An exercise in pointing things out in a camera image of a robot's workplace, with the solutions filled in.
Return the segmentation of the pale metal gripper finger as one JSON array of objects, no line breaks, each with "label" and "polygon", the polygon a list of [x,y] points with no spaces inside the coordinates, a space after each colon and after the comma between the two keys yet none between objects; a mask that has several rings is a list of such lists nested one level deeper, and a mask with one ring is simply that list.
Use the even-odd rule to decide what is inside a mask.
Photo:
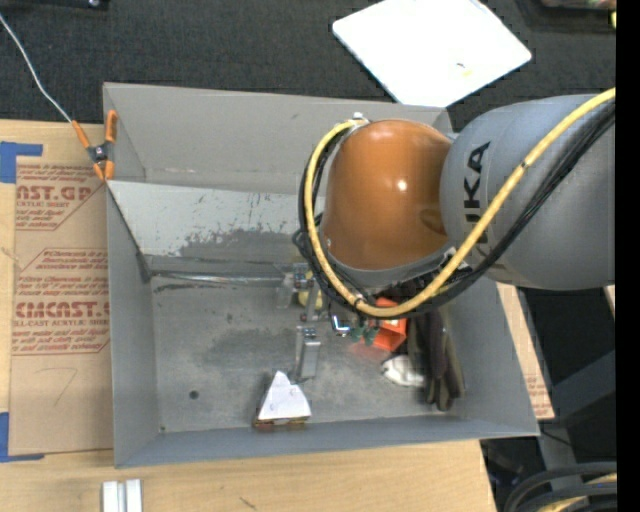
[{"label": "pale metal gripper finger", "polygon": [[321,340],[315,328],[298,326],[295,350],[295,379],[313,379],[317,374]]},{"label": "pale metal gripper finger", "polygon": [[286,309],[293,297],[310,287],[310,270],[306,264],[294,264],[284,271],[283,279],[276,291],[276,307]]}]

